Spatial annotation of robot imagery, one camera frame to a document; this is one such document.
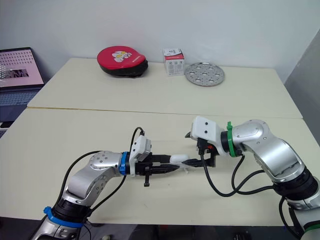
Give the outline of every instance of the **red lid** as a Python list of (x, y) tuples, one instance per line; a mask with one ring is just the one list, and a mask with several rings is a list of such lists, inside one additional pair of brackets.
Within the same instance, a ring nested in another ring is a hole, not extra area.
[(128, 46), (111, 46), (99, 52), (96, 59), (102, 67), (115, 70), (135, 67), (146, 57)]

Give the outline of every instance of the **green ring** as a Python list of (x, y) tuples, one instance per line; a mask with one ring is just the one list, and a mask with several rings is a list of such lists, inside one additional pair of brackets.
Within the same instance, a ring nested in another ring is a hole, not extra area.
[(314, 230), (314, 229), (320, 229), (320, 224), (316, 224), (316, 225), (312, 225), (310, 227), (308, 227), (304, 232), (308, 232), (310, 230)]
[(234, 149), (234, 144), (232, 142), (232, 125), (231, 122), (228, 121), (228, 125), (226, 126), (226, 129), (228, 130), (227, 137), (228, 137), (228, 145), (229, 145), (229, 152), (231, 157), (236, 157), (236, 152)]

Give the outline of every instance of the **blue ring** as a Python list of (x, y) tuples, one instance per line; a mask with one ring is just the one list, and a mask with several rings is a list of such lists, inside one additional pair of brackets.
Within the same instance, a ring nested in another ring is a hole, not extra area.
[(124, 176), (127, 175), (126, 174), (126, 158), (127, 158), (127, 154), (128, 154), (127, 151), (123, 152), (122, 158), (121, 158), (121, 162), (120, 162), (120, 166), (119, 166), (119, 172)]
[(59, 225), (62, 225), (62, 226), (65, 226), (65, 227), (69, 227), (69, 228), (75, 228), (75, 229), (79, 229), (79, 228), (82, 228), (83, 227), (83, 223), (79, 223), (79, 222), (71, 222), (71, 221), (63, 221), (63, 220), (60, 220), (59, 218), (56, 218), (52, 215), (52, 212), (51, 212), (51, 207), (49, 206), (46, 206), (43, 210), (43, 212), (45, 214), (48, 215), (48, 219), (55, 223), (55, 224), (59, 224)]

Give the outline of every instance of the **black cable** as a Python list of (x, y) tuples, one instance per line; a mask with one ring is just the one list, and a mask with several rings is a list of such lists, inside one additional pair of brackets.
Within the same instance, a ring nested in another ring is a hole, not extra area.
[[(234, 170), (233, 170), (233, 173), (232, 173), (232, 177), (231, 177), (231, 185), (232, 185), (232, 189), (235, 190), (236, 189), (236, 186), (235, 186), (235, 177), (236, 177), (236, 173), (240, 167), (240, 165), (243, 163), (243, 161), (245, 160), (245, 155), (242, 155), (240, 161), (238, 162), (238, 164), (235, 166)], [(257, 175), (257, 174), (262, 174), (264, 173), (265, 171), (263, 170), (258, 170), (258, 171), (254, 171), (252, 173), (252, 177), (254, 175)], [(257, 188), (255, 190), (251, 190), (251, 191), (237, 191), (238, 194), (241, 194), (241, 195), (252, 195), (252, 194), (257, 194), (257, 193), (260, 193), (262, 191), (265, 191), (265, 190), (269, 190), (269, 189), (274, 189), (273, 186), (263, 186), (263, 187), (260, 187), (260, 188)]]
[(136, 136), (136, 133), (138, 130), (140, 130), (140, 135), (145, 135), (145, 131), (142, 129), (142, 127), (138, 126), (135, 128), (135, 130), (133, 131), (133, 134), (132, 134), (132, 138), (131, 138), (130, 153), (131, 153), (131, 148), (132, 148), (132, 145), (134, 144), (135, 136)]
[(208, 168), (207, 168), (207, 164), (206, 164), (206, 160), (204, 158), (204, 155), (201, 154), (200, 155), (200, 158), (201, 158), (201, 161), (202, 161), (202, 164), (203, 164), (203, 168), (204, 168), (204, 173), (205, 173), (205, 176), (206, 176), (206, 179), (208, 180), (211, 188), (221, 197), (231, 197), (233, 195), (235, 195), (237, 193), (237, 191), (242, 188), (242, 186), (250, 179), (252, 178), (254, 175), (256, 175), (256, 173), (251, 173), (249, 174), (242, 182), (240, 182), (239, 186), (237, 186), (232, 192), (229, 192), (229, 193), (222, 193), (220, 192), (216, 186), (214, 185), (214, 183), (212, 182), (211, 178), (210, 178), (210, 175), (209, 175), (209, 172), (208, 172)]
[(90, 231), (90, 229), (86, 225), (83, 225), (83, 226), (88, 230), (88, 233), (89, 233), (89, 236), (90, 236), (90, 240), (91, 240), (91, 231)]
[(72, 168), (77, 164), (77, 162), (79, 162), (81, 159), (83, 159), (84, 157), (86, 156), (89, 156), (91, 154), (96, 154), (100, 151), (91, 151), (91, 152), (87, 152), (86, 154), (83, 154), (82, 156), (78, 157), (77, 160), (75, 160), (71, 165), (70, 167), (68, 168), (68, 170), (66, 171), (65, 175), (64, 175), (64, 178), (63, 178), (63, 182), (62, 182), (62, 185), (61, 185), (61, 189), (60, 189), (60, 193), (59, 193), (59, 196), (55, 202), (54, 205), (57, 205), (58, 202), (60, 201), (61, 197), (62, 197), (62, 194), (64, 193), (64, 190), (65, 190), (65, 187), (66, 187), (66, 182), (67, 182), (67, 179), (68, 179), (68, 176), (69, 176), (69, 173), (71, 172)]
[(110, 193), (107, 197), (105, 197), (102, 201), (100, 201), (97, 205), (94, 206), (94, 208), (91, 209), (90, 214), (92, 214), (93, 211), (95, 211), (98, 207), (100, 207), (105, 201), (107, 201), (109, 198), (111, 198), (118, 190), (119, 188), (121, 188), (121, 186), (124, 184), (125, 180), (126, 180), (126, 175), (123, 176), (122, 181), (120, 182), (119, 186), (112, 192)]
[(283, 211), (282, 211), (282, 206), (283, 206), (283, 204), (284, 204), (285, 199), (286, 199), (286, 198), (283, 196), (283, 197), (281, 197), (280, 202), (279, 202), (279, 214), (280, 214), (281, 220), (282, 220), (283, 224), (285, 225), (286, 229), (287, 229), (296, 239), (300, 239), (299, 235), (296, 234), (296, 233), (291, 229), (291, 227), (289, 227), (289, 225), (288, 225), (287, 222), (286, 222), (284, 213), (283, 213)]
[(79, 240), (79, 238), (80, 238), (80, 232), (81, 232), (81, 227), (79, 227), (79, 228), (76, 230), (76, 238), (75, 238), (75, 240)]

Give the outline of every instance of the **white table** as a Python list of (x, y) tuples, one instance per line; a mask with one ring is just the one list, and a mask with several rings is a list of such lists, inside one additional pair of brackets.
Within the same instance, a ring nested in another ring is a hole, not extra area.
[[(151, 139), (154, 154), (189, 154), (198, 158), (196, 142), (184, 138), (195, 116), (117, 111), (26, 109), (0, 139), (0, 216), (40, 219), (45, 206), (58, 196), (63, 176), (80, 155), (94, 150), (123, 152), (129, 149), (135, 127)], [(209, 116), (225, 127), (253, 117)], [(320, 177), (320, 148), (302, 119), (263, 118), (272, 132), (288, 141), (311, 172)], [(71, 174), (87, 164), (79, 163)], [(223, 192), (231, 190), (231, 174), (239, 159), (217, 157), (210, 173)], [(251, 153), (240, 167), (239, 183), (259, 169)], [(112, 179), (98, 200), (119, 184)], [(282, 226), (278, 213), (280, 196), (272, 190), (229, 198), (209, 186), (203, 169), (182, 169), (152, 175), (150, 187), (142, 176), (128, 176), (123, 187), (90, 218), (99, 223)], [(270, 185), (260, 174), (244, 190)]]
[(302, 118), (276, 71), (222, 67), (225, 81), (202, 87), (149, 63), (141, 78), (115, 78), (96, 59), (71, 58), (28, 107), (215, 116)]

